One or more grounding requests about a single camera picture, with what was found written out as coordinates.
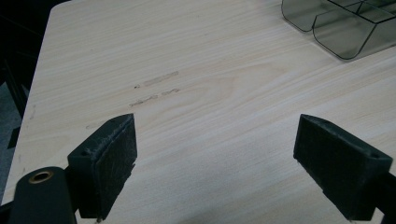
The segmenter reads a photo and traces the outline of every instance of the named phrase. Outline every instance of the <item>table surface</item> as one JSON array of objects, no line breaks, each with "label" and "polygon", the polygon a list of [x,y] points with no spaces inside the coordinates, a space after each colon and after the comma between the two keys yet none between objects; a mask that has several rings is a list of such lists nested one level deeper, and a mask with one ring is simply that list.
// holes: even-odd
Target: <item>table surface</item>
[{"label": "table surface", "polygon": [[136,167],[105,223],[348,223],[292,157],[299,117],[396,158],[395,64],[396,48],[338,60],[280,0],[61,4],[3,203],[22,176],[66,167],[106,120],[134,113]]}]

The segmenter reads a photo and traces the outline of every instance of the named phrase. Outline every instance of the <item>dark floor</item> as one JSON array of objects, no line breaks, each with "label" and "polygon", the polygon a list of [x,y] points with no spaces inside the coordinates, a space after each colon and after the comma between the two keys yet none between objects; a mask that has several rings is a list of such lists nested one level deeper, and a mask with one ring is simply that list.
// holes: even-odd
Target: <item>dark floor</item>
[{"label": "dark floor", "polygon": [[0,202],[3,200],[9,167],[15,148],[7,148],[12,130],[21,126],[21,117],[7,85],[0,86]]}]

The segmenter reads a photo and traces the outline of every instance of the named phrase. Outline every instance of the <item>wood grain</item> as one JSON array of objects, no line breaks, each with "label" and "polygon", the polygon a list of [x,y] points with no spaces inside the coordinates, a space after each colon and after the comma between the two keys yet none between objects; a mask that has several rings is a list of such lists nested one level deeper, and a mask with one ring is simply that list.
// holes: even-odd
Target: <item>wood grain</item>
[{"label": "wood grain", "polygon": [[3,203],[22,176],[64,168],[101,124],[133,112],[136,167],[105,223],[348,223],[292,157],[298,119],[328,119],[395,158],[396,48],[341,62],[280,6],[57,6]]}]

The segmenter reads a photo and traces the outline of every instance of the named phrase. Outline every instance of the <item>scratch mark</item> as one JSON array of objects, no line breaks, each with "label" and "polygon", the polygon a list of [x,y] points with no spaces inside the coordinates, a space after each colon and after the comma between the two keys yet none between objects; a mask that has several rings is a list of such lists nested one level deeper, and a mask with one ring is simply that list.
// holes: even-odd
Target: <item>scratch mark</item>
[{"label": "scratch mark", "polygon": [[162,82],[162,81],[164,81],[164,80],[166,80],[168,78],[175,77],[175,76],[178,76],[178,71],[170,73],[170,74],[167,74],[167,75],[162,76],[162,77],[156,77],[156,78],[154,78],[152,80],[149,80],[149,81],[145,81],[144,85],[146,87],[148,87],[148,86],[154,85],[156,83]]},{"label": "scratch mark", "polygon": [[102,126],[102,124],[104,124],[104,123],[106,123],[106,122],[105,121],[100,121],[98,123],[92,123],[92,124],[87,125],[87,127],[85,127],[85,129],[89,130],[89,129],[92,129],[92,128],[97,128],[99,126]]},{"label": "scratch mark", "polygon": [[133,106],[136,106],[136,105],[141,105],[141,104],[143,104],[143,103],[145,103],[145,102],[147,102],[149,100],[154,100],[154,99],[157,99],[157,98],[158,98],[158,95],[152,95],[149,98],[146,98],[146,99],[143,99],[143,100],[138,100],[138,101],[134,102],[133,104],[130,104],[129,106],[133,107]]},{"label": "scratch mark", "polygon": [[34,117],[35,117],[35,105],[33,105],[33,113],[32,113],[32,115],[30,116],[29,119],[33,119]]},{"label": "scratch mark", "polygon": [[173,92],[178,92],[178,91],[180,91],[180,90],[179,89],[172,89],[171,91],[165,91],[165,92],[161,93],[161,95],[165,96],[165,95],[169,95],[169,94],[171,94]]}]

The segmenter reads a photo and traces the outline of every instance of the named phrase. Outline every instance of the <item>transparent container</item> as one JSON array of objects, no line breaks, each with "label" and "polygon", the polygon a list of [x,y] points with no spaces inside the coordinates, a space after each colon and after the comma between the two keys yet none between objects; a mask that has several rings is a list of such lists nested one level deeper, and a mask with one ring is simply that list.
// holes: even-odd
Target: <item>transparent container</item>
[{"label": "transparent container", "polygon": [[282,13],[341,59],[396,46],[396,0],[283,0]]}]

